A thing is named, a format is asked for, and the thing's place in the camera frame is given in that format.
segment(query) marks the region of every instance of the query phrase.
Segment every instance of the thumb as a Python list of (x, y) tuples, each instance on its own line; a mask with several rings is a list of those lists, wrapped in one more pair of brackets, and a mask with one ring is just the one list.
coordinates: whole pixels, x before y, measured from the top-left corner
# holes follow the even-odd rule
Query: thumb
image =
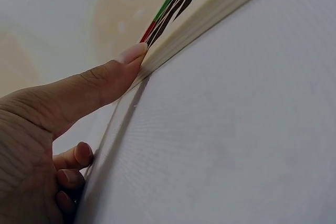
[(0, 110), (59, 132), (121, 97), (138, 75), (146, 51), (146, 43), (136, 44), (121, 54), (121, 63), (111, 60), (48, 85), (14, 92), (0, 99)]

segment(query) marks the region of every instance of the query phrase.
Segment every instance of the black design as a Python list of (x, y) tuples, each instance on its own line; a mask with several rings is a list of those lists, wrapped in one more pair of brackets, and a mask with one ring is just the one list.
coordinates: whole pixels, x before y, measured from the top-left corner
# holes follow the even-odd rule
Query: black design
[(158, 20), (156, 27), (152, 30), (146, 40), (149, 47), (151, 47), (162, 35), (174, 14), (179, 11), (177, 16), (174, 18), (174, 20), (176, 20), (176, 18), (188, 8), (192, 1), (193, 0), (172, 0), (170, 2), (164, 14), (161, 16), (160, 20)]

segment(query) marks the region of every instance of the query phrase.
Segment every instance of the white surface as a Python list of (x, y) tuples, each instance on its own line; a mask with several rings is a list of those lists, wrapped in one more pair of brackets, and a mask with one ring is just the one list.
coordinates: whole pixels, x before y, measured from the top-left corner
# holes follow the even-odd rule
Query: white surface
[(155, 72), (78, 223), (335, 223), (335, 13), (253, 0)]

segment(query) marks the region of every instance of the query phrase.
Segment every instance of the skin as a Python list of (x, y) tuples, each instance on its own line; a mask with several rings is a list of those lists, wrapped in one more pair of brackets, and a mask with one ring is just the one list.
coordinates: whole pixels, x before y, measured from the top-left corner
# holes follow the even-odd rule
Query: skin
[(91, 164), (86, 143), (53, 156), (52, 143), (80, 118), (121, 97), (145, 51), (0, 99), (0, 223), (71, 223)]

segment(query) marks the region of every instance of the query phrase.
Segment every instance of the finger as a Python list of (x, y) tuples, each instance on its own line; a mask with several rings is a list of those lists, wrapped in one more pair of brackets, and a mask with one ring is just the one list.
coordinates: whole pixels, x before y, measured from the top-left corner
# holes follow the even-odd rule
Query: finger
[(56, 202), (60, 210), (65, 214), (71, 214), (76, 210), (75, 203), (64, 191), (59, 191), (56, 194)]
[(61, 169), (56, 173), (58, 184), (67, 190), (82, 189), (85, 184), (85, 179), (76, 169)]
[(52, 135), (53, 141), (62, 136), (64, 133), (66, 133), (76, 122), (69, 123), (65, 125), (63, 128), (61, 128), (58, 132), (55, 132)]
[(115, 60), (84, 73), (14, 92), (0, 100), (0, 109), (57, 133), (72, 122), (121, 97), (139, 73), (147, 44), (137, 44)]
[(80, 142), (77, 146), (53, 156), (56, 170), (78, 169), (88, 167), (93, 160), (93, 152), (87, 143)]

